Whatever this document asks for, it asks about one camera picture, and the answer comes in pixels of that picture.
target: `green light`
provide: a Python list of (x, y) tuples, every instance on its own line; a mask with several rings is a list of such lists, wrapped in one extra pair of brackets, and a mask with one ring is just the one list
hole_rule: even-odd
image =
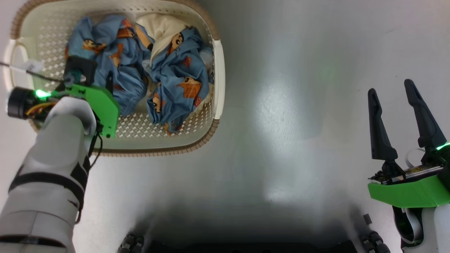
[(448, 146), (448, 145), (450, 145), (450, 142), (449, 142), (449, 143), (446, 143), (446, 144), (444, 144), (444, 145), (442, 145), (442, 146), (440, 146), (440, 147), (437, 147), (436, 149), (437, 149), (437, 150), (441, 150), (443, 147)]
[(40, 99), (48, 98), (52, 95), (51, 93), (45, 92), (43, 90), (36, 90), (34, 94), (36, 94), (36, 97), (38, 97)]

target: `blue cloth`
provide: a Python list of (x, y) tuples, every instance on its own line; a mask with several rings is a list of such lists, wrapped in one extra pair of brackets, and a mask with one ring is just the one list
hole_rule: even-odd
[(153, 123), (165, 125), (170, 133), (181, 128), (209, 93), (208, 72), (199, 54), (203, 47), (198, 30), (186, 28), (173, 37), (147, 69), (157, 84), (147, 101), (148, 113)]
[(106, 77), (113, 73), (113, 96), (121, 115), (133, 113), (147, 93), (150, 79), (142, 62), (150, 58), (151, 46), (143, 44), (142, 34), (154, 43), (143, 27), (133, 27), (124, 16), (109, 15), (95, 26), (86, 17), (75, 26), (67, 44), (66, 57), (75, 55), (98, 63), (94, 85), (105, 87)]

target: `brown woven trim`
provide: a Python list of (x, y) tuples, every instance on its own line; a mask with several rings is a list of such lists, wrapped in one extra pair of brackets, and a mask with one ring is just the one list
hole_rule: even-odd
[[(11, 39), (17, 40), (20, 38), (20, 31), (22, 29), (23, 21), (25, 20), (25, 17), (34, 8), (38, 7), (39, 5), (52, 3), (52, 2), (59, 2), (59, 1), (64, 1), (64, 0), (29, 0), (24, 5), (22, 5), (22, 7), (16, 13), (16, 16), (14, 17), (13, 23), (11, 25), (11, 31), (10, 31)], [(216, 41), (221, 39), (220, 33), (217, 30), (216, 23), (214, 22), (214, 20), (212, 20), (209, 13), (202, 6), (200, 6), (193, 0), (164, 0), (164, 1), (175, 2), (178, 4), (186, 5), (189, 8), (195, 10), (205, 20), (206, 24), (209, 27), (209, 30), (211, 31), (212, 38)]]
[(216, 133), (219, 123), (220, 120), (214, 119), (208, 132), (201, 139), (186, 146), (167, 149), (103, 149), (100, 155), (106, 157), (152, 157), (189, 153), (205, 145)]
[(194, 0), (163, 0), (168, 2), (175, 2), (178, 4), (186, 5), (189, 8), (195, 10), (202, 18), (205, 20), (206, 24), (208, 25), (208, 28), (211, 32), (212, 38), (215, 41), (218, 41), (221, 39), (221, 35), (219, 33), (219, 30), (217, 29), (216, 23), (211, 18), (209, 13), (199, 4), (197, 4)]

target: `black cable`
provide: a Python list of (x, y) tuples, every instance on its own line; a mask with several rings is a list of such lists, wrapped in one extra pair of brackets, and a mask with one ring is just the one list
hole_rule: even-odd
[(99, 153), (97, 154), (97, 156), (95, 157), (94, 162), (91, 164), (90, 168), (92, 169), (92, 167), (94, 166), (94, 164), (97, 162), (97, 159), (99, 158), (100, 154), (102, 153), (103, 150), (103, 139), (100, 136), (99, 133), (97, 133), (97, 137), (100, 138), (100, 149), (99, 149)]
[[(11, 65), (9, 65), (7, 63), (4, 63), (4, 62), (0, 62), (0, 66), (11, 68)], [(47, 80), (47, 81), (64, 82), (64, 80), (59, 80), (59, 79), (54, 79), (54, 78), (51, 78), (51, 77), (46, 77), (46, 76), (43, 76), (41, 74), (31, 72), (29, 70), (27, 70), (26, 72), (27, 72), (27, 74), (29, 74), (31, 76), (34, 76), (34, 77), (37, 77), (37, 78), (40, 78), (40, 79), (44, 79), (44, 80)]]

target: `perforated basket wall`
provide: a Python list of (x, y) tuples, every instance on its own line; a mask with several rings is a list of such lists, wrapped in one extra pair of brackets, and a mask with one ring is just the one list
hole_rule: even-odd
[[(44, 75), (62, 79), (64, 49), (75, 24), (82, 17), (100, 20), (107, 14), (123, 14), (134, 21), (148, 13), (170, 14), (188, 20), (214, 50), (220, 45), (211, 17), (192, 0), (31, 0), (18, 11), (11, 28), (11, 39), (26, 49), (29, 58), (45, 61)], [(223, 56), (218, 58), (216, 52), (215, 64), (223, 65)], [(38, 79), (34, 79), (33, 84), (35, 89), (43, 90), (53, 90), (57, 85)], [(214, 135), (219, 124), (220, 116), (216, 112), (221, 108), (217, 104), (223, 101), (218, 102), (217, 98), (223, 95), (217, 92), (215, 88), (211, 102), (199, 115), (189, 118), (177, 134), (169, 135), (162, 126), (152, 124), (145, 109), (120, 117), (116, 138), (104, 140), (103, 155), (157, 156), (200, 148)]]

